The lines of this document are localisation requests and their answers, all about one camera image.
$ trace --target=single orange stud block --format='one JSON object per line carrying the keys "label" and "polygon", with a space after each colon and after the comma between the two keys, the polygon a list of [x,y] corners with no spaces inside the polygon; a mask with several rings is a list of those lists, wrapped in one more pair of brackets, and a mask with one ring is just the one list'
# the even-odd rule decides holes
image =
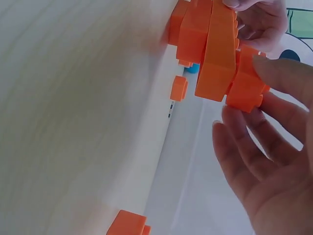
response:
{"label": "single orange stud block", "polygon": [[269,92],[269,91],[270,91],[270,86],[265,85],[265,87],[264,87],[262,93],[266,93],[266,92]]}
{"label": "single orange stud block", "polygon": [[211,0],[191,2],[181,23],[176,58],[199,64],[205,49],[212,10]]}
{"label": "single orange stud block", "polygon": [[222,101],[236,72],[234,11],[214,0],[205,57],[195,95]]}
{"label": "single orange stud block", "polygon": [[259,78],[253,67],[253,56],[259,52],[242,46],[238,72],[226,99],[226,104],[250,113],[254,107],[260,107],[265,83]]}
{"label": "single orange stud block", "polygon": [[187,62],[187,61],[184,61],[184,60],[179,60],[178,64],[183,65],[183,66],[185,66],[187,68],[189,68],[189,67],[191,67],[193,65],[193,63]]}
{"label": "single orange stud block", "polygon": [[120,210],[107,235],[142,235],[146,217]]}
{"label": "single orange stud block", "polygon": [[186,97],[188,81],[185,77],[176,76],[172,86],[171,100],[182,101]]}
{"label": "single orange stud block", "polygon": [[174,8],[170,18],[170,31],[168,44],[177,46],[179,39],[179,32],[182,20],[186,14],[190,2],[179,0]]}
{"label": "single orange stud block", "polygon": [[150,231],[151,231],[151,227],[145,225],[145,227],[143,228],[142,235],[149,235],[149,234],[150,234]]}

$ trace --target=fingernail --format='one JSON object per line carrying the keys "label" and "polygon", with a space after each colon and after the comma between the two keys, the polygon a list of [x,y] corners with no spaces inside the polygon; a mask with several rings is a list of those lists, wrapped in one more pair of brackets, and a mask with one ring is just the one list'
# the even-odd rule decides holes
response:
{"label": "fingernail", "polygon": [[239,0],[223,0],[223,3],[231,8],[238,7],[240,5]]}
{"label": "fingernail", "polygon": [[219,120],[215,120],[215,121],[212,123],[212,126],[214,126],[214,125],[216,125],[216,124],[222,124],[222,122],[219,121]]}

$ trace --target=white surface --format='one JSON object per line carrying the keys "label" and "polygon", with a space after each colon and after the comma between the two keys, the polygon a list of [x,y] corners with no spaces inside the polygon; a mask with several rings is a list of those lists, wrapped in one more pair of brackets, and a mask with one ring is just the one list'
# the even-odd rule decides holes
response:
{"label": "white surface", "polygon": [[0,234],[103,235],[144,211],[182,72],[175,4],[0,1]]}
{"label": "white surface", "polygon": [[[312,1],[289,0],[287,6],[301,7],[309,2],[309,9],[313,9]],[[313,47],[313,40],[305,42]],[[284,35],[269,56],[278,58],[286,49],[294,50],[301,61],[313,65],[313,51],[290,35]],[[213,151],[211,125],[221,119],[223,104],[195,97],[197,76],[187,74],[187,78],[187,97],[175,105],[145,210],[152,235],[252,235],[248,217],[224,179]],[[299,104],[288,95],[275,93]],[[268,118],[301,149],[298,140]]]}

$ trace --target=blue building block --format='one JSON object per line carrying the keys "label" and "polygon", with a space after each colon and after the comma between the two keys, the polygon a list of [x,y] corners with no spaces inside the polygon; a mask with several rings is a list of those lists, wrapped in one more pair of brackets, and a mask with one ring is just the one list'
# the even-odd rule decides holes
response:
{"label": "blue building block", "polygon": [[193,64],[190,68],[185,68],[185,70],[189,73],[198,73],[200,70],[200,65],[199,64]]}

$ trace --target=assembled block structure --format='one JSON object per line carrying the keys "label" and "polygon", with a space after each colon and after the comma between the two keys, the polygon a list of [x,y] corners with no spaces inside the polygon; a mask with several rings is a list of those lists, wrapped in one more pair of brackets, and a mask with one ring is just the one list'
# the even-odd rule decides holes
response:
{"label": "assembled block structure", "polygon": [[179,64],[200,64],[195,96],[221,102],[227,95],[227,105],[249,113],[269,90],[252,64],[254,55],[266,55],[244,45],[239,49],[237,27],[237,14],[223,0],[178,0],[170,19],[169,44],[178,47]]}

